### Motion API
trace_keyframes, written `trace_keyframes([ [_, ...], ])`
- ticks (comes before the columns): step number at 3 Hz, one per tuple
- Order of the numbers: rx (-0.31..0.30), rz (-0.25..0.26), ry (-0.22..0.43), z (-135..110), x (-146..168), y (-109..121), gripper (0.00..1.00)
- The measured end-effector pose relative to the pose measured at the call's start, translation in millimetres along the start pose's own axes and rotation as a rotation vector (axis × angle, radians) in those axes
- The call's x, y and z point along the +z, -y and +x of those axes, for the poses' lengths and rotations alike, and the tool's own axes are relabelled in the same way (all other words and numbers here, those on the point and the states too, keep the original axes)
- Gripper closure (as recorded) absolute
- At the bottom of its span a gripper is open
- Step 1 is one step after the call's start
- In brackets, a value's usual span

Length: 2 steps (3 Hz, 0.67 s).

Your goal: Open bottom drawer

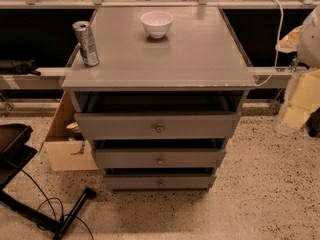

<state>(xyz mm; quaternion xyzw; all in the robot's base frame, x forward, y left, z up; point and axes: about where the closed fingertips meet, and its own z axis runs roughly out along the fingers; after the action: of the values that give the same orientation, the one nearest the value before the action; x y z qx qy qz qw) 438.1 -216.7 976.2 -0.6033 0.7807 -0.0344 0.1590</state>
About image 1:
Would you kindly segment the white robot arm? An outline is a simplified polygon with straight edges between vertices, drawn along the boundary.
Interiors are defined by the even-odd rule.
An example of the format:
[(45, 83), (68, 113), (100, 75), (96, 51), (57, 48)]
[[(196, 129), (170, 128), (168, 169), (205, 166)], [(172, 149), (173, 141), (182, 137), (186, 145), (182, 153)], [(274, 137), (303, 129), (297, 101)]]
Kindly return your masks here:
[(301, 76), (293, 75), (285, 90), (285, 101), (277, 116), (276, 129), (289, 135), (300, 130), (311, 114), (320, 108), (320, 5), (303, 21), (289, 40), (280, 42), (280, 50), (288, 51), (296, 40), (297, 60), (309, 67)]

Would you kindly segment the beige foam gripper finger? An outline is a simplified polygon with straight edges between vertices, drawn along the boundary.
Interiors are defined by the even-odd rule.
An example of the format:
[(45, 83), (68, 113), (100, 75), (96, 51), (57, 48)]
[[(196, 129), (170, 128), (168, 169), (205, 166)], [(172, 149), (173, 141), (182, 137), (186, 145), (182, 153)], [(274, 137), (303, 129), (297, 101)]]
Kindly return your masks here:
[(283, 135), (297, 132), (319, 108), (320, 69), (312, 67), (303, 74), (294, 74), (289, 80), (275, 129)]

